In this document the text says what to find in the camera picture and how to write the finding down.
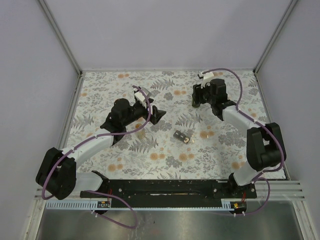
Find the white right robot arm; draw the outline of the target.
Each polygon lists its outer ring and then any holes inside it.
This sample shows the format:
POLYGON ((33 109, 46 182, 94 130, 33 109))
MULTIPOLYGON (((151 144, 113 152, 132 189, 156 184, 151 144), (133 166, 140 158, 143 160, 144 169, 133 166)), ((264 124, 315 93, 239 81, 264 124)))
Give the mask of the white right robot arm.
POLYGON ((246 162, 229 176, 227 191, 231 197, 239 198, 245 193, 245 186, 263 173, 283 167, 287 154, 280 126, 275 122, 258 122, 239 110, 237 104, 228 98, 223 79, 215 78, 193 86, 192 106, 198 108, 201 104, 209 104, 216 117, 246 137, 246 162))

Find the green pill bottle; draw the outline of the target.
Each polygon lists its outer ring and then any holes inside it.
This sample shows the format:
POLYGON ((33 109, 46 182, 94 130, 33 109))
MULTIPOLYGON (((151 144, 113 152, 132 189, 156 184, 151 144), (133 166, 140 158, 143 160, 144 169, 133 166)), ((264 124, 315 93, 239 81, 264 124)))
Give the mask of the green pill bottle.
POLYGON ((195 98, 192 98, 191 105, 193 108, 199 108, 201 106, 201 103, 198 100, 196 100, 195 98))

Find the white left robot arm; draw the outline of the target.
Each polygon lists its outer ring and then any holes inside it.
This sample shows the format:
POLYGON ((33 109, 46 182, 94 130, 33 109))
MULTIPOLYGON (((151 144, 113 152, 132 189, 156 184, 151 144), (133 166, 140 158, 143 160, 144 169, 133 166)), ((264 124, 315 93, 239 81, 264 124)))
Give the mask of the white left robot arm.
POLYGON ((156 125, 166 111, 146 102, 136 100, 130 105, 125 98, 117 99, 105 122, 90 137, 75 146, 64 149, 50 148, 36 175, 36 183, 42 187, 44 200, 55 197, 63 200, 71 193, 91 191, 96 197, 107 195, 107 178, 97 171, 78 172, 77 169, 95 154, 117 144, 129 134, 127 126, 143 118, 156 125))

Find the grey weekly pill organizer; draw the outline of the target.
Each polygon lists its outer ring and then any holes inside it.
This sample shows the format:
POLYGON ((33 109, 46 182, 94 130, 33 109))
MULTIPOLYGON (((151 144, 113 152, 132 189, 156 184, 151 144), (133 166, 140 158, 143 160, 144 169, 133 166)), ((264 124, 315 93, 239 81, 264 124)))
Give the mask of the grey weekly pill organizer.
POLYGON ((173 134, 173 137, 184 144, 188 144, 192 140, 193 135, 194 131, 191 129, 187 130, 186 132, 176 130, 173 134))

